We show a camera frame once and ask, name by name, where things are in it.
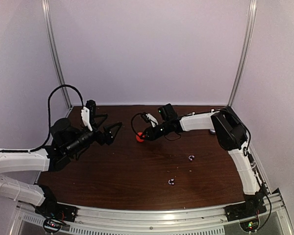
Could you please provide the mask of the red earbud charging case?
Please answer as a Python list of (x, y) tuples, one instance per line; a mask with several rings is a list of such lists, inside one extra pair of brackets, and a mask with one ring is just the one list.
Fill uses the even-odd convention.
[(144, 142), (145, 141), (145, 135), (143, 132), (138, 132), (136, 135), (137, 142)]

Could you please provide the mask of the purple earbud with red hook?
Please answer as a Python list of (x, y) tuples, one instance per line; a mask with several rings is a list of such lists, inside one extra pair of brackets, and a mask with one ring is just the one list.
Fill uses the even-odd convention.
[(168, 180), (168, 184), (173, 186), (174, 185), (174, 179)]

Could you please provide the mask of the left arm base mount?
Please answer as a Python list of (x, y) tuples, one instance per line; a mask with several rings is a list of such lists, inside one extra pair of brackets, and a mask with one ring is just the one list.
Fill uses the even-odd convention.
[(75, 222), (77, 207), (59, 203), (51, 189), (44, 185), (39, 185), (43, 191), (44, 200), (40, 206), (34, 206), (35, 212), (45, 219), (50, 219), (60, 226), (66, 226), (66, 222)]

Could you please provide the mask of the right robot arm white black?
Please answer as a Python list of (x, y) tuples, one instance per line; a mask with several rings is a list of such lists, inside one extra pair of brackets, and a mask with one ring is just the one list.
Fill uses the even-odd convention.
[(138, 137), (154, 141), (170, 133), (180, 134), (194, 130), (213, 130), (222, 149), (228, 152), (240, 176), (243, 192), (246, 196), (266, 194), (266, 188), (259, 177), (256, 162), (249, 150), (251, 134), (235, 114), (233, 109), (225, 106), (210, 112), (186, 114), (179, 116), (171, 104), (158, 109), (163, 122), (158, 123), (151, 114), (143, 114), (151, 126)]

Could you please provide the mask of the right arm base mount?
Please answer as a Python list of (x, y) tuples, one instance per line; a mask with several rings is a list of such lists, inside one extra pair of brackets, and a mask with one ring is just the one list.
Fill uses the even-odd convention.
[(245, 201), (228, 205), (224, 208), (227, 221), (240, 221), (240, 227), (244, 232), (254, 233), (260, 227), (259, 215), (267, 212), (264, 203), (265, 195), (258, 192), (255, 195), (244, 195)]

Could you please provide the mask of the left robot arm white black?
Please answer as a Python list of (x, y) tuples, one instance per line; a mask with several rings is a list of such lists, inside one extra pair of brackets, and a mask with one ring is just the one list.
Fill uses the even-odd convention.
[(7, 177), (8, 172), (62, 170), (72, 159), (80, 156), (94, 142), (110, 145), (122, 127), (121, 122), (107, 125), (99, 130), (95, 119), (87, 122), (82, 129), (71, 125), (68, 118), (59, 119), (50, 128), (53, 137), (51, 145), (38, 150), (0, 149), (0, 196), (41, 206), (49, 217), (57, 217), (61, 208), (49, 190), (43, 186), (30, 185)]

